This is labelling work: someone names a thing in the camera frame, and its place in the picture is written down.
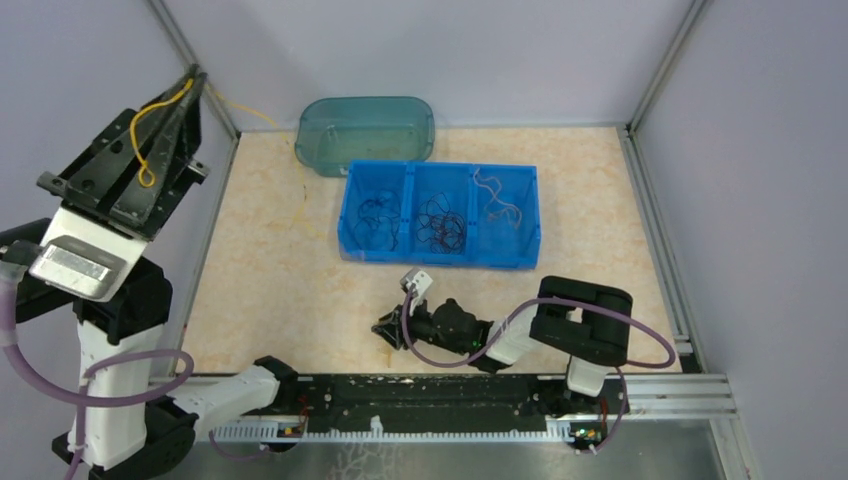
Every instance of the transparent teal container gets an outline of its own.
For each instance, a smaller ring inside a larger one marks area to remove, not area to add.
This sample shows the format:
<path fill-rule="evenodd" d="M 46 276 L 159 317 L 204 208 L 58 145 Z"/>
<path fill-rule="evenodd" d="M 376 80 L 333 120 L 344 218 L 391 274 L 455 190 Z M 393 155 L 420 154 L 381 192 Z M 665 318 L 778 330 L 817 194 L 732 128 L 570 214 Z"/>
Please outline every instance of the transparent teal container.
<path fill-rule="evenodd" d="M 353 160 L 427 160 L 435 138 L 433 110 L 419 98 L 325 98 L 301 114 L 294 148 L 319 175 L 344 177 Z"/>

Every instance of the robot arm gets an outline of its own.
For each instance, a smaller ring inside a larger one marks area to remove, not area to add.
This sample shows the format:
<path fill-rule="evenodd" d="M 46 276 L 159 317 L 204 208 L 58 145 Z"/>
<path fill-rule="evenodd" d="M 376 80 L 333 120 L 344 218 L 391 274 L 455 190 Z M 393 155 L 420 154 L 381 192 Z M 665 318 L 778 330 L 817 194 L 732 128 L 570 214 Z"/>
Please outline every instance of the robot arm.
<path fill-rule="evenodd" d="M 149 389 L 149 358 L 104 368 L 91 380 L 83 374 L 102 360 L 150 352 L 162 335 L 171 284 L 142 254 L 189 188 L 207 176 L 206 167 L 192 158 L 200 144 L 205 80 L 193 66 L 148 104 L 160 104 L 157 108 L 143 116 L 123 111 L 68 168 L 38 179 L 40 187 L 62 199 L 52 219 L 0 233 L 0 266 L 22 274 L 14 321 L 2 332 L 4 351 L 17 348 L 15 323 L 73 303 L 80 385 L 89 397 L 129 397 Z M 133 133 L 147 172 L 141 171 Z M 70 463 L 81 450 L 91 467 L 89 478 L 152 478 L 176 466 L 211 429 L 286 398 L 296 379 L 290 367 L 266 357 L 239 375 L 189 393 L 86 408 L 84 445 L 75 445 L 81 425 L 74 421 L 70 432 L 53 441 L 53 451 Z"/>
<path fill-rule="evenodd" d="M 571 321 L 574 307 L 540 303 L 507 320 L 488 322 L 466 312 L 449 298 L 431 314 L 427 311 L 427 290 L 433 284 L 424 271 L 412 269 L 401 279 L 404 292 L 414 289 L 406 319 L 410 339 L 444 348 L 459 355 L 475 355 L 469 365 L 495 373 L 508 368 L 524 354 L 548 345 L 572 355 L 567 385 L 571 391 L 596 397 L 604 378 L 614 367 L 627 362 L 630 326 L 613 318 L 584 310 L 582 323 Z M 576 301 L 629 315 L 633 298 L 623 290 L 562 277 L 542 279 L 539 299 Z M 395 349 L 410 346 L 401 331 L 401 305 L 383 316 L 371 330 Z"/>

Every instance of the marble-patterned surface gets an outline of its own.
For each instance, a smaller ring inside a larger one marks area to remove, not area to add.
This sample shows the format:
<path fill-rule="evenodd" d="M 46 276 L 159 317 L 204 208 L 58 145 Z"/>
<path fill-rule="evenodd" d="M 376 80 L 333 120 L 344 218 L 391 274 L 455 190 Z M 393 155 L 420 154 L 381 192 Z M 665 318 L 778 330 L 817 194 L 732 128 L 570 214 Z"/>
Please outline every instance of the marble-patterned surface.
<path fill-rule="evenodd" d="M 340 259 L 335 232 L 345 180 L 298 171 L 291 143 L 279 133 L 242 136 L 185 336 L 197 371 L 239 371 L 274 355 L 300 372 L 444 373 L 370 333 L 402 300 L 397 282 L 410 267 Z M 451 296 L 478 318 L 501 318 L 556 274 L 630 292 L 634 317 L 671 339 L 614 129 L 439 130 L 431 161 L 536 165 L 543 231 L 533 271 L 428 268 L 434 305 Z M 436 360 L 458 358 L 420 348 Z M 631 359 L 664 356 L 632 331 Z M 507 371 L 563 372 L 567 358 L 543 347 Z"/>

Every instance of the yellow wire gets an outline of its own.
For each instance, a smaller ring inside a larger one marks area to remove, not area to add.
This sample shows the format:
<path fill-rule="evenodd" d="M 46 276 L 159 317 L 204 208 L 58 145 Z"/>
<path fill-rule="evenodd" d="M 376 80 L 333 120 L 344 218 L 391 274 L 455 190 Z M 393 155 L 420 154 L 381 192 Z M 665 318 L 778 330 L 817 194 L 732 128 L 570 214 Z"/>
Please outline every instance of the yellow wire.
<path fill-rule="evenodd" d="M 234 103 L 234 102 L 227 100 L 223 95 L 221 95 L 221 92 L 218 92 L 216 90 L 212 90 L 208 85 L 207 85 L 207 88 L 209 88 L 209 91 L 214 92 L 216 97 L 221 99 L 222 102 L 226 103 L 231 108 L 235 108 L 236 110 L 241 110 L 243 112 L 247 112 L 251 115 L 255 115 L 255 116 L 261 118 L 262 120 L 265 120 L 268 123 L 268 125 L 271 125 L 271 128 L 280 132 L 280 136 L 283 138 L 283 142 L 285 142 L 286 144 L 289 144 L 289 139 L 288 139 L 288 137 L 286 137 L 285 132 L 283 132 L 283 129 L 280 128 L 280 126 L 277 124 L 277 122 L 274 121 L 273 118 L 269 117 L 268 115 L 265 115 L 264 113 L 262 113 L 258 110 L 250 108 L 248 106 L 240 105 L 238 103 Z M 312 226 L 312 224 L 309 222 L 309 220 L 307 220 L 307 219 L 301 220 L 300 219 L 301 215 L 303 214 L 303 211 L 306 209 L 306 177 L 304 177 L 303 170 L 301 170 L 300 163 L 297 160 L 295 160 L 294 166 L 295 166 L 295 170 L 297 170 L 298 176 L 300 177 L 300 183 L 303 185 L 303 201 L 300 202 L 300 207 L 297 209 L 297 212 L 295 212 L 294 217 L 292 217 L 292 223 L 301 221 L 304 224 L 306 224 L 306 226 L 309 227 L 310 230 L 312 230 L 312 233 L 314 233 L 316 235 L 320 235 L 318 233 L 318 230 L 314 226 Z"/>
<path fill-rule="evenodd" d="M 165 100 L 164 102 L 153 103 L 142 108 L 138 113 L 135 114 L 133 119 L 130 120 L 130 142 L 132 143 L 133 151 L 135 151 L 135 156 L 136 158 L 138 158 L 138 163 L 141 164 L 141 169 L 138 171 L 138 183 L 140 183 L 141 186 L 144 188 L 150 188 L 153 186 L 153 184 L 156 183 L 156 175 L 154 175 L 153 171 L 150 170 L 150 164 L 147 162 L 147 160 L 144 159 L 144 157 L 141 156 L 141 151 L 139 151 L 138 149 L 138 138 L 136 138 L 135 135 L 136 124 L 139 120 L 141 120 L 141 117 L 147 115 L 153 110 L 156 110 L 157 108 L 167 107 L 168 105 L 183 98 L 183 95 L 188 92 L 192 84 L 194 84 L 194 79 L 189 78 L 185 86 L 179 92 L 174 94 L 173 97 L 169 98 L 168 100 Z M 150 179 L 149 182 L 145 181 L 145 173 L 148 176 L 147 178 Z"/>

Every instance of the black wire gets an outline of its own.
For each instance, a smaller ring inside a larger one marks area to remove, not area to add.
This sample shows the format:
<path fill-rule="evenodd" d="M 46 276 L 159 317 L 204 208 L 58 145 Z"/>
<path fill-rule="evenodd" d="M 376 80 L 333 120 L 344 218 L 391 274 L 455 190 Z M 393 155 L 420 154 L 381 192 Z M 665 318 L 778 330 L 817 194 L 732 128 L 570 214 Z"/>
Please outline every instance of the black wire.
<path fill-rule="evenodd" d="M 353 226 L 353 237 L 359 248 L 390 252 L 397 249 L 400 230 L 400 198 L 397 193 L 391 190 L 377 191 L 373 197 L 359 204 L 356 214 L 358 221 Z M 386 235 L 385 230 L 392 238 L 391 248 L 377 248 L 387 243 L 380 242 L 380 236 Z"/>
<path fill-rule="evenodd" d="M 419 228 L 415 238 L 429 245 L 432 253 L 462 253 L 465 247 L 465 217 L 451 209 L 444 192 L 418 207 Z"/>

